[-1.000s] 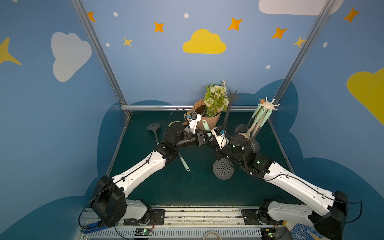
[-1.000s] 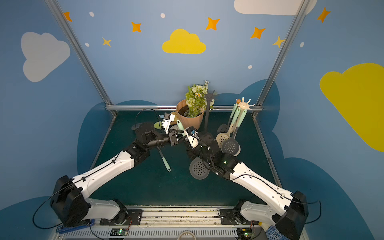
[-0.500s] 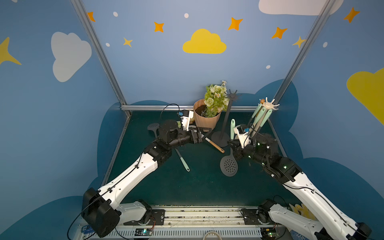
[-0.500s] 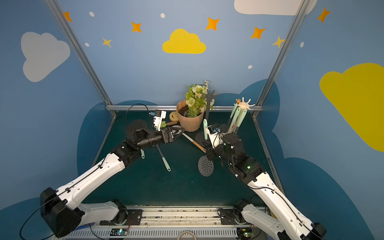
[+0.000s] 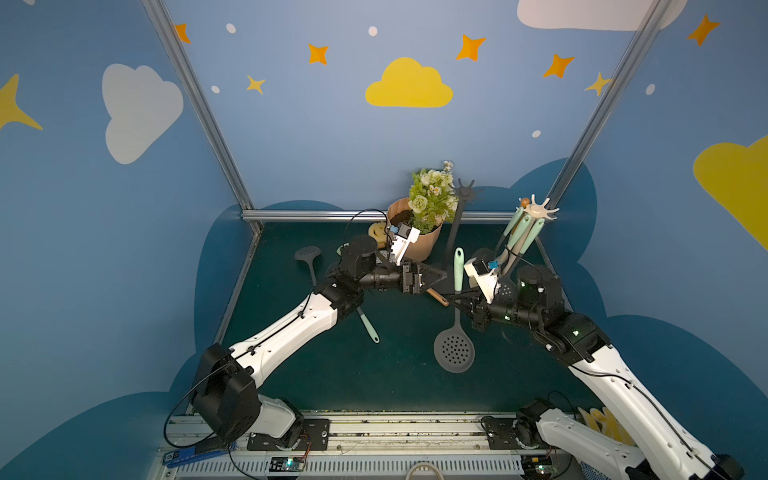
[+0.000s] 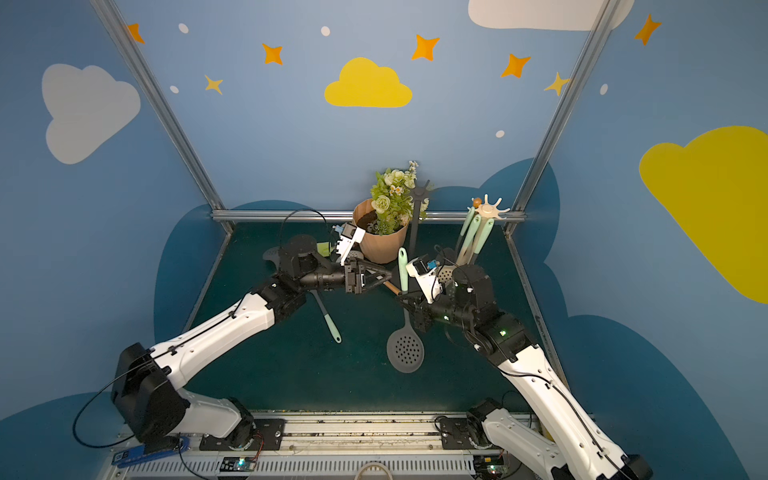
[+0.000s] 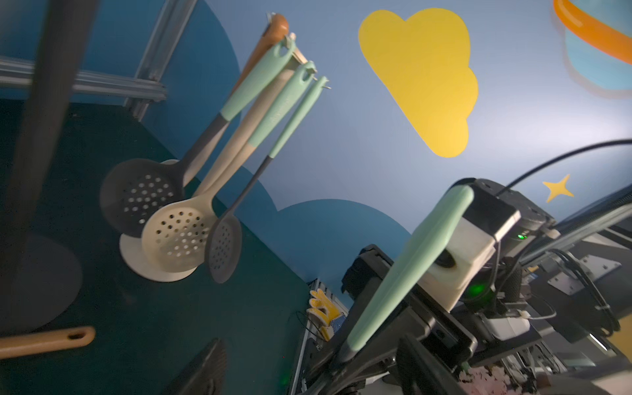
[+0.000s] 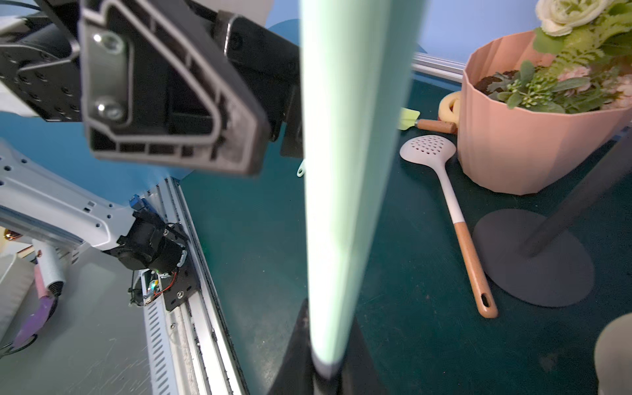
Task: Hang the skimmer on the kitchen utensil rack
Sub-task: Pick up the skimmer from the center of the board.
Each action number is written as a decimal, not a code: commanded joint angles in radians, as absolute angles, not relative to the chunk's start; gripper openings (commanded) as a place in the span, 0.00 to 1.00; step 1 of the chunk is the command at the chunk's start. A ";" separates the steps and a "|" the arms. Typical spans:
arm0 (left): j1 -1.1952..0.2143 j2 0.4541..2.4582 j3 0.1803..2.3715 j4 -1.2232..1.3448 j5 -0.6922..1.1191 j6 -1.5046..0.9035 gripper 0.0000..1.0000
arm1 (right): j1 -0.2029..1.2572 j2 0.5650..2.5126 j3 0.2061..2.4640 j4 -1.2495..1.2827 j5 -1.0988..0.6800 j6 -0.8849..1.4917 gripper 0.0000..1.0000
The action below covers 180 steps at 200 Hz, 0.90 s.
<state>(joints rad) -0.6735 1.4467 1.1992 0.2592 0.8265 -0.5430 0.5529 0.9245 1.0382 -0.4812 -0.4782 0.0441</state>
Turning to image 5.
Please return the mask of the cream skimmer mint handle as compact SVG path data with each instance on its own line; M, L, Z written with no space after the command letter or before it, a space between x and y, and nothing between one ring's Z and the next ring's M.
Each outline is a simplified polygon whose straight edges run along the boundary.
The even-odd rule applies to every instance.
M516 257L521 252L522 246L534 223L533 217L525 209L522 219L517 223L502 245L502 250L500 250L497 256L499 266L505 266L511 257Z

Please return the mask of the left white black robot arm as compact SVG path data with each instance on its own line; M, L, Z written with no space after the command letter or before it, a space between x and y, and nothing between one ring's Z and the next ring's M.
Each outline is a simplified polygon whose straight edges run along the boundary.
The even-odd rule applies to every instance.
M230 347L215 343L202 354L188 397L223 444L250 428L294 445L303 422L286 402L259 394L266 379L291 355L333 328L363 304L368 290L419 295L447 278L446 271L405 258L402 248L384 254L368 235L340 248L336 269L319 281L293 310L269 327Z

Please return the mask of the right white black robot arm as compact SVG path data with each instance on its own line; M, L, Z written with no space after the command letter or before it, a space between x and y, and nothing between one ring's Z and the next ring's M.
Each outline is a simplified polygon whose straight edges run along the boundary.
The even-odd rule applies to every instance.
M583 382L629 434L624 445L570 420L550 402L522 409L541 440L567 451L609 479L741 479L744 468L716 454L690 434L633 374L600 327L569 310L560 278L540 265L516 277L491 261L471 259L463 269L477 290L456 302L476 320L527 329L572 375Z

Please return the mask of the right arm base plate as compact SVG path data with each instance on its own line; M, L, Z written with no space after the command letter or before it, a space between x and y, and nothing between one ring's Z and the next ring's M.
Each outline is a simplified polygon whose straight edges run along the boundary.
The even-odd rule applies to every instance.
M484 416L480 425L491 450L533 450L541 447L536 426L527 418Z

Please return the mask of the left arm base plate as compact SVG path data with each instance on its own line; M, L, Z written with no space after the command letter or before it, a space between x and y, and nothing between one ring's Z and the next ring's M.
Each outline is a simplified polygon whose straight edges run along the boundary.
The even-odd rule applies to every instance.
M297 420L283 437L273 438L266 434L250 433L248 451L326 451L331 422L327 418Z

